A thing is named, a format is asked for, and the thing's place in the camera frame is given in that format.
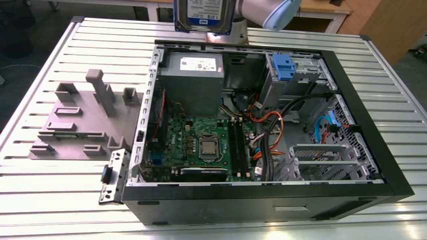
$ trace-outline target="floor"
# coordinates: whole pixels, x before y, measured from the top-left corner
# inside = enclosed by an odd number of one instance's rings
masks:
[[[27,32],[34,44],[34,52],[27,57],[15,60],[6,58],[0,54],[0,75],[7,81],[6,85],[0,86],[0,131],[8,123],[27,89],[38,76],[39,68],[35,66],[42,67],[46,63],[71,18],[74,16],[86,16],[135,20],[135,11],[130,6],[60,3],[59,7],[60,11],[52,12],[47,2],[32,2],[31,10],[36,18],[36,25]],[[138,16],[144,19],[147,13],[139,9]],[[6,66],[18,64],[35,66],[15,66],[2,69]],[[427,60],[415,58],[414,54],[409,52],[395,65],[395,71],[421,104],[427,108]]]

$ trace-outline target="slotted aluminum surface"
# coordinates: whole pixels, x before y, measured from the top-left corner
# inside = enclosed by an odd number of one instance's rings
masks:
[[[31,160],[59,82],[88,90],[103,69],[120,92],[144,91],[155,39],[203,42],[170,23],[87,18],[71,23],[0,135],[0,236],[54,239],[426,239],[426,112],[370,42],[359,36],[250,29],[253,45],[333,50],[358,90],[415,196],[337,221],[143,226],[124,205],[99,206],[103,161]]]

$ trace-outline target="power supply label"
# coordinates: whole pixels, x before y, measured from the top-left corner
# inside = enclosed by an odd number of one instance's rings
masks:
[[[217,25],[222,20],[223,0],[189,0],[187,17],[193,24]]]
[[[185,71],[217,71],[215,58],[183,57],[181,59],[179,70]]]

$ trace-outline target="motherboard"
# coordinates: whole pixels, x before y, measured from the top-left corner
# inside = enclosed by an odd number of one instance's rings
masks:
[[[146,170],[152,171],[151,180],[171,182],[174,176],[201,173],[229,182],[251,181],[255,176],[249,144],[254,135],[254,124],[242,120],[171,118],[166,149],[150,153]]]

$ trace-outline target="ram slot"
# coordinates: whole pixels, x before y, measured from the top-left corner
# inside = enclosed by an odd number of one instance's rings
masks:
[[[237,145],[237,126],[235,122],[229,121],[229,149],[231,157],[231,173],[234,176],[241,174],[241,161]]]
[[[235,124],[235,138],[237,138],[237,150],[239,156],[241,174],[246,176],[249,172],[249,158],[247,158],[247,145],[246,145],[246,134],[243,132],[242,122]]]

